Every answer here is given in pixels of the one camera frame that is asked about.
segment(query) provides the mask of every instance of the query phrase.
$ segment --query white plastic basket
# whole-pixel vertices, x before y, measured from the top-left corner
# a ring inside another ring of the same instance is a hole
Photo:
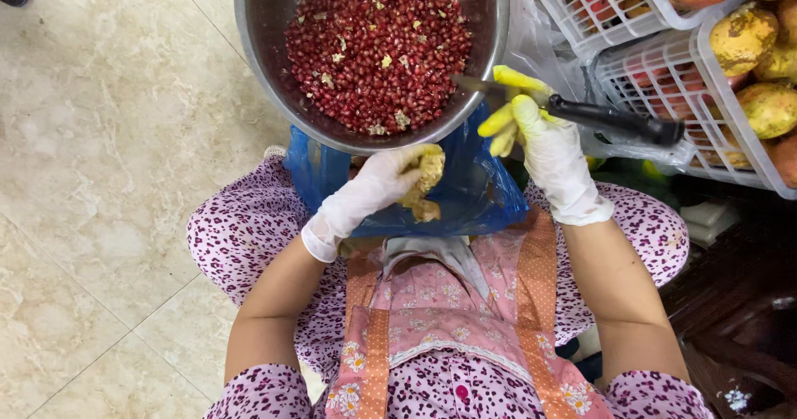
[[[604,52],[595,77],[617,107],[685,120],[685,140],[697,153],[679,168],[683,173],[775,190],[795,200],[797,190],[788,188],[772,165],[709,45],[722,16],[714,11],[691,32],[672,30]]]
[[[712,7],[735,7],[744,0],[725,0]],[[669,0],[542,0],[554,22],[584,64],[607,47],[666,28],[697,27],[710,8],[679,13]],[[645,7],[650,11],[639,14]]]

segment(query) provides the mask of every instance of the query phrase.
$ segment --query knife blade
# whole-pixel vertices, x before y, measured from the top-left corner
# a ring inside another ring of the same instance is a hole
[[[654,145],[674,146],[684,136],[685,127],[680,119],[659,119],[652,114],[642,115],[615,107],[570,102],[558,94],[547,97],[538,90],[513,87],[459,74],[452,74],[450,78],[466,90],[477,90],[486,95],[500,95],[507,100],[519,94],[529,95],[540,108],[547,110],[554,117],[576,122],[585,127],[639,138]]]

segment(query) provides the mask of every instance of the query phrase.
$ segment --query glove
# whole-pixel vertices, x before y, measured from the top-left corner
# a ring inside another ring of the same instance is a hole
[[[542,81],[506,66],[494,67],[493,77],[499,83],[530,89],[545,101],[555,94]],[[508,156],[516,136],[520,139],[523,164],[551,203],[554,220],[583,226],[611,218],[614,206],[598,194],[574,123],[551,116],[528,95],[517,95],[484,121],[478,133],[493,137],[493,156]]]
[[[365,217],[392,205],[412,188],[421,170],[406,168],[429,152],[442,150],[435,144],[419,144],[371,156],[357,176],[327,197],[304,225],[301,231],[304,247],[318,261],[333,262],[340,241],[350,236]]]

